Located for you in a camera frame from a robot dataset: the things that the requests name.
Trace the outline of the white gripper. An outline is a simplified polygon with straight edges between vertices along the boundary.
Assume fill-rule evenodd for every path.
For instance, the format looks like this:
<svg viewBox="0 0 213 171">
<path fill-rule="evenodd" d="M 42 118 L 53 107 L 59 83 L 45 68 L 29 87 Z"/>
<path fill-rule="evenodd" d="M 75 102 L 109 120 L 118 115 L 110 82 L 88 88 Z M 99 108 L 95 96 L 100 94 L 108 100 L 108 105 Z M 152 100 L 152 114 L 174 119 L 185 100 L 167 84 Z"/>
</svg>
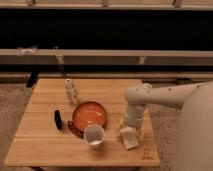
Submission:
<svg viewBox="0 0 213 171">
<path fill-rule="evenodd" d="M 144 139 L 144 131 L 142 126 L 144 111 L 147 108 L 146 104 L 137 106 L 137 105 L 128 105 L 126 112 L 123 116 L 123 123 L 127 126 L 138 128 L 137 136 L 139 140 Z M 119 133 L 122 134 L 125 128 L 125 125 L 119 126 Z"/>
</svg>

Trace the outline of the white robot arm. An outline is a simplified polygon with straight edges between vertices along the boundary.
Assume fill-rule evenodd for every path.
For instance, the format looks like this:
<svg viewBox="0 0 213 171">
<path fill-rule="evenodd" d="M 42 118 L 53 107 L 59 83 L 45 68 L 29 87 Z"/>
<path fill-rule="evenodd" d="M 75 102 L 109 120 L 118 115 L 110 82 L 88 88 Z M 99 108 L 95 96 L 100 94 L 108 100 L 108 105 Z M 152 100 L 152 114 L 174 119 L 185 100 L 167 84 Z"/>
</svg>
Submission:
<svg viewBox="0 0 213 171">
<path fill-rule="evenodd" d="M 125 89 L 127 109 L 123 124 L 140 128 L 148 104 L 181 110 L 174 171 L 213 171 L 213 81 L 152 88 L 150 84 Z"/>
</svg>

